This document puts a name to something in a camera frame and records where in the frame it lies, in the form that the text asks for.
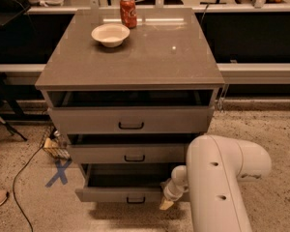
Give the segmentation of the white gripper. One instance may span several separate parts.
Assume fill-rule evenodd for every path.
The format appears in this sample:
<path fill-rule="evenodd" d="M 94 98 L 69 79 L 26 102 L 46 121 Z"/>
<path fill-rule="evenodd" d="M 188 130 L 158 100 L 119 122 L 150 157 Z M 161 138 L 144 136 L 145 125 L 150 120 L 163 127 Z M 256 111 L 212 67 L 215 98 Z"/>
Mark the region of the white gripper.
<path fill-rule="evenodd" d="M 179 200 L 185 192 L 188 191 L 188 183 L 186 181 L 174 181 L 169 178 L 166 182 L 161 182 L 160 186 L 163 190 L 163 195 L 159 208 L 163 211 L 168 210 L 174 205 L 173 201 Z"/>

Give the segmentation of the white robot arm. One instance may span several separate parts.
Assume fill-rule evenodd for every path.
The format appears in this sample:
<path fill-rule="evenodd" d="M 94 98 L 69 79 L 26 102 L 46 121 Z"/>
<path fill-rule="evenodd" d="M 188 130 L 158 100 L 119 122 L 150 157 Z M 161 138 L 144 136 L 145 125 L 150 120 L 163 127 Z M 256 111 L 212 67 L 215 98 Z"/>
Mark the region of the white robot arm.
<path fill-rule="evenodd" d="M 160 208 L 189 194 L 194 232 L 252 232 L 240 181 L 269 175 L 272 160 L 260 145 L 217 135 L 202 135 L 188 146 L 186 163 L 161 184 Z"/>

